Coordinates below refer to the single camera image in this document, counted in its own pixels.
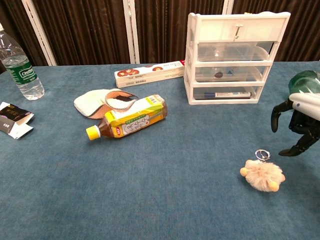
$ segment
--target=blue table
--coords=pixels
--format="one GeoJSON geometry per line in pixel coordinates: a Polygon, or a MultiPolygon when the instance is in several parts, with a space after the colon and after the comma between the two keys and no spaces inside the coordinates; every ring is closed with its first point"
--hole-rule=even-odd
{"type": "Polygon", "coordinates": [[[116,87],[114,72],[136,65],[35,67],[45,96],[26,100],[9,74],[0,101],[35,114],[33,131],[0,132],[0,239],[315,240],[320,237],[320,142],[297,157],[278,152],[301,137],[292,113],[270,127],[289,80],[320,62],[275,62],[258,104],[189,105],[183,78],[126,87],[162,96],[165,120],[121,139],[89,141],[97,124],[76,97],[116,87]],[[239,170],[270,151],[286,181],[253,189],[239,170]]]}

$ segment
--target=plush toy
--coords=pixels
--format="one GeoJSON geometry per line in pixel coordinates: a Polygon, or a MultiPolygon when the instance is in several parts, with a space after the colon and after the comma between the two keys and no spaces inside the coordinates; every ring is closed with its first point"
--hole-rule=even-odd
{"type": "Polygon", "coordinates": [[[240,174],[252,187],[263,192],[277,192],[280,184],[286,180],[281,168],[266,162],[266,158],[247,160],[240,174]]]}

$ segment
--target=brown curtain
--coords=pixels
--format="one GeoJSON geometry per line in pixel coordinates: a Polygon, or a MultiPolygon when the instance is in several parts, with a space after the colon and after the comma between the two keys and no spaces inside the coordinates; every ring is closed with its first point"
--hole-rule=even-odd
{"type": "Polygon", "coordinates": [[[320,0],[234,0],[232,13],[291,13],[275,61],[320,60],[320,0]]]}
{"type": "Polygon", "coordinates": [[[141,63],[184,60],[188,14],[221,14],[224,0],[135,0],[141,63]]]}
{"type": "MultiPolygon", "coordinates": [[[[0,23],[20,44],[33,66],[48,65],[21,0],[0,0],[0,23]]],[[[4,71],[0,64],[0,73],[4,71]]]]}
{"type": "Polygon", "coordinates": [[[130,63],[123,1],[33,0],[58,65],[130,63]]]}

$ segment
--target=green object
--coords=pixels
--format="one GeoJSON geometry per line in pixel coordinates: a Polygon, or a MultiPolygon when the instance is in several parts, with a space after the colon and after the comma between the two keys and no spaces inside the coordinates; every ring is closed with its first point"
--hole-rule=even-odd
{"type": "Polygon", "coordinates": [[[295,75],[289,82],[290,94],[294,93],[320,93],[320,73],[307,70],[295,75]]]}
{"type": "Polygon", "coordinates": [[[28,60],[21,66],[7,68],[7,70],[17,85],[31,83],[37,78],[37,74],[28,60]]]}

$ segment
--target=fluffy keychain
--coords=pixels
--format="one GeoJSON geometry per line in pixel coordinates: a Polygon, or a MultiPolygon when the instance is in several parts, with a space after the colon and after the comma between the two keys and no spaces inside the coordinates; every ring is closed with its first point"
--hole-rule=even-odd
{"type": "Polygon", "coordinates": [[[257,150],[255,156],[257,160],[247,160],[240,169],[240,174],[259,191],[277,192],[280,184],[286,180],[281,168],[272,162],[266,162],[270,159],[270,153],[266,150],[257,150]]]}

